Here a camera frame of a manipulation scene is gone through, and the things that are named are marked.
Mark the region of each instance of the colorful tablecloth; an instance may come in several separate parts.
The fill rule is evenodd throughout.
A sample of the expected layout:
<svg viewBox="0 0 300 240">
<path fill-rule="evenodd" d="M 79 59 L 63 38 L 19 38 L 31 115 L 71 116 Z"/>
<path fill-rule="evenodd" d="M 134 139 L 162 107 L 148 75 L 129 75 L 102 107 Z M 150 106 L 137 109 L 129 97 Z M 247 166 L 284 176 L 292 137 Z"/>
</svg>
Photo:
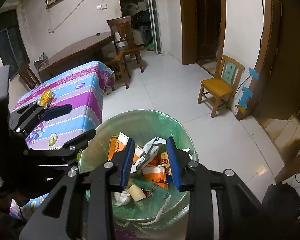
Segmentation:
<svg viewBox="0 0 300 240">
<path fill-rule="evenodd" d="M 72 105 L 69 114 L 39 123 L 26 138 L 28 146 L 40 150 L 59 149 L 70 139 L 98 127 L 102 119 L 104 89 L 113 85 L 113 71 L 103 63 L 93 61 L 64 72 L 25 94 L 14 110 L 38 101 L 48 88 L 54 95 L 50 107 Z"/>
</svg>

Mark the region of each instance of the door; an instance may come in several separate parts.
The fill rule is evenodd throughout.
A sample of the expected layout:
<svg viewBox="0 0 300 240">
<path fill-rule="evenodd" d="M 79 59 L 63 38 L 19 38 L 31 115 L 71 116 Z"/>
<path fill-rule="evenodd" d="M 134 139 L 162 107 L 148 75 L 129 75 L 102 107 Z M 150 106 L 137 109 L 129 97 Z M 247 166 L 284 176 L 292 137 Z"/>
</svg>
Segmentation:
<svg viewBox="0 0 300 240">
<path fill-rule="evenodd" d="M 160 27 L 158 19 L 158 10 L 156 0 L 148 0 L 149 12 L 151 19 L 151 33 L 152 33 L 152 42 L 154 45 L 154 51 L 156 54 L 162 53 L 161 51 L 161 41 L 160 41 Z"/>
<path fill-rule="evenodd" d="M 216 60 L 221 23 L 221 0 L 197 0 L 197 61 Z"/>
<path fill-rule="evenodd" d="M 288 120 L 300 108 L 300 0 L 281 2 L 277 55 L 253 115 Z"/>
</svg>

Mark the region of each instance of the dining table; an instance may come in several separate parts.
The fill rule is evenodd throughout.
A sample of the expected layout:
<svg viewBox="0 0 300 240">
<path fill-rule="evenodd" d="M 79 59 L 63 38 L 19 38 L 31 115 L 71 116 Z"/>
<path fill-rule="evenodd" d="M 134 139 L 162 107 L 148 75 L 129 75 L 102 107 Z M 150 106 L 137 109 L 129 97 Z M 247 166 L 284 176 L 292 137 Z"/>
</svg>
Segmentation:
<svg viewBox="0 0 300 240">
<path fill-rule="evenodd" d="M 101 48 L 114 41 L 112 32 L 97 33 L 60 50 L 40 64 L 38 73 L 43 81 L 93 60 L 102 61 Z"/>
</svg>

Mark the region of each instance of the small wooden chair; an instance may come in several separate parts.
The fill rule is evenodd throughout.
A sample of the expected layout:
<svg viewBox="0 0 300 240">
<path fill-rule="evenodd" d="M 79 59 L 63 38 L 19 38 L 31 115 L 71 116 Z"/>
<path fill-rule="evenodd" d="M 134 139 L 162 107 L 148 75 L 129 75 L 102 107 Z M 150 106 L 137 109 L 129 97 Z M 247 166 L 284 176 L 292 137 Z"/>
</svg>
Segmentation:
<svg viewBox="0 0 300 240">
<path fill-rule="evenodd" d="M 107 65 L 109 68 L 111 68 L 114 71 L 114 75 L 116 77 L 116 79 L 118 79 L 118 77 L 123 78 L 123 81 L 126 85 L 126 88 L 129 88 L 128 85 L 128 79 L 125 75 L 125 73 L 128 74 L 128 77 L 131 78 L 130 73 L 129 73 L 129 69 L 127 67 L 125 67 L 124 62 L 122 62 L 124 58 L 124 51 L 120 51 L 117 56 L 115 58 L 105 58 L 104 59 L 104 64 Z"/>
<path fill-rule="evenodd" d="M 114 26 L 117 27 L 118 33 L 120 35 L 120 39 L 118 41 L 114 41 L 114 47 L 115 47 L 115 51 L 117 53 L 118 53 L 118 51 L 124 52 L 123 60 L 124 60 L 126 67 L 127 67 L 127 62 L 126 62 L 125 56 L 129 55 L 129 54 L 135 54 L 137 64 L 139 65 L 141 72 L 143 72 L 141 55 L 140 55 L 140 47 L 135 45 L 134 39 L 133 39 L 133 33 L 132 33 L 132 27 L 131 27 L 131 15 L 117 18 L 117 19 L 107 20 L 107 23 L 108 23 L 112 33 L 115 32 L 113 30 L 114 29 L 113 27 Z M 128 43 L 128 45 L 118 48 L 117 44 L 120 42 L 123 42 L 123 41 L 126 41 Z"/>
<path fill-rule="evenodd" d="M 226 104 L 227 108 L 230 107 L 235 89 L 238 86 L 244 70 L 244 66 L 235 59 L 225 55 L 222 55 L 221 57 L 220 68 L 218 73 L 216 73 L 216 76 L 214 78 L 201 81 L 201 89 L 198 98 L 198 104 L 202 103 L 202 97 L 204 97 L 214 105 L 211 117 L 215 117 L 216 111 L 220 106 Z M 205 96 L 208 93 L 216 99 L 215 103 Z"/>
<path fill-rule="evenodd" d="M 36 85 L 40 85 L 41 82 L 30 69 L 28 63 L 24 63 L 21 68 L 18 69 L 18 73 L 22 80 L 27 84 L 30 90 L 34 89 Z"/>
</svg>

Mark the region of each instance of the green trash can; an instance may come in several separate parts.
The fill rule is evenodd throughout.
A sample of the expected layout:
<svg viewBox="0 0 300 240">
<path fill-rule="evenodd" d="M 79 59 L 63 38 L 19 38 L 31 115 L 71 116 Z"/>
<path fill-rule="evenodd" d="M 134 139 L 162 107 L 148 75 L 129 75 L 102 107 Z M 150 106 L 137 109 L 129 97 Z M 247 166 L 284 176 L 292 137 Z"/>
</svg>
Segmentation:
<svg viewBox="0 0 300 240">
<path fill-rule="evenodd" d="M 82 152 L 79 160 L 80 172 L 91 171 L 106 162 L 110 138 L 119 132 L 133 138 L 140 146 L 156 136 L 164 139 L 173 136 L 178 149 L 190 148 L 192 160 L 198 160 L 193 142 L 184 127 L 169 115 L 158 111 L 133 110 L 118 114 L 97 127 L 96 131 L 96 136 Z M 138 202 L 131 200 L 125 206 L 113 204 L 115 227 L 140 231 L 161 230 L 181 220 L 189 210 L 189 192 L 179 192 L 170 183 L 169 193 L 170 200 L 154 223 L 166 199 L 148 197 Z"/>
</svg>

